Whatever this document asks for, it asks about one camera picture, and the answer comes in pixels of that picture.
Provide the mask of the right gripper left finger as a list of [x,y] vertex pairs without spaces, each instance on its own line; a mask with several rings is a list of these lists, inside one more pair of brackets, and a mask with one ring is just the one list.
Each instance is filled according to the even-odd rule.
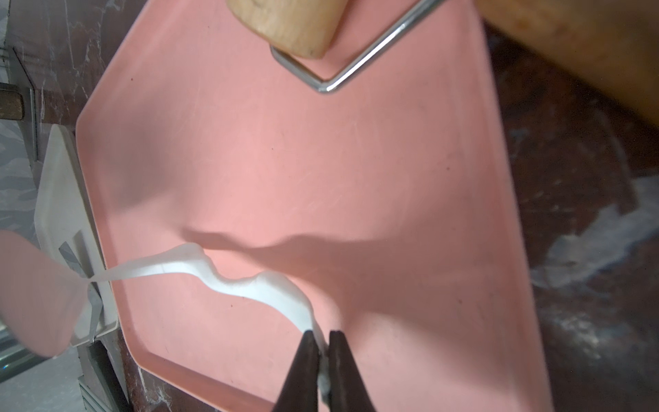
[[300,340],[273,412],[318,412],[320,349],[312,331]]

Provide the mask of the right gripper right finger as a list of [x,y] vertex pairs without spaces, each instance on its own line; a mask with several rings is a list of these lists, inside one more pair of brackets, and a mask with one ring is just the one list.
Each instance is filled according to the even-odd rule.
[[329,409],[332,412],[375,412],[346,335],[329,334]]

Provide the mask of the white dough scrap strip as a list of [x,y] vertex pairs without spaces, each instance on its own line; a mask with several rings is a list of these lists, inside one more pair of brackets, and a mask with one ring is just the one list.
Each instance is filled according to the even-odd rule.
[[142,257],[93,275],[92,282],[114,282],[161,274],[195,276],[208,288],[223,295],[255,300],[276,309],[301,332],[310,331],[320,353],[319,371],[312,374],[325,404],[331,401],[329,345],[315,319],[312,303],[307,296],[283,274],[263,271],[255,276],[228,279],[216,269],[204,249],[186,243],[149,257]]

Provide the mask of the wooden dough roller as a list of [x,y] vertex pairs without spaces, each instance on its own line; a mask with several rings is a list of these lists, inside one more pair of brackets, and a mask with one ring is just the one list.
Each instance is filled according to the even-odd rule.
[[272,57],[319,94],[413,34],[425,60],[464,58],[485,22],[651,124],[658,121],[655,1],[230,1]]

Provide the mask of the metal ring cutter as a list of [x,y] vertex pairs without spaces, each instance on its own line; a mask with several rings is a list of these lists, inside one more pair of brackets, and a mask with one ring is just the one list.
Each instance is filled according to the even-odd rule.
[[36,355],[70,345],[88,301],[89,281],[17,233],[1,232],[1,321]]

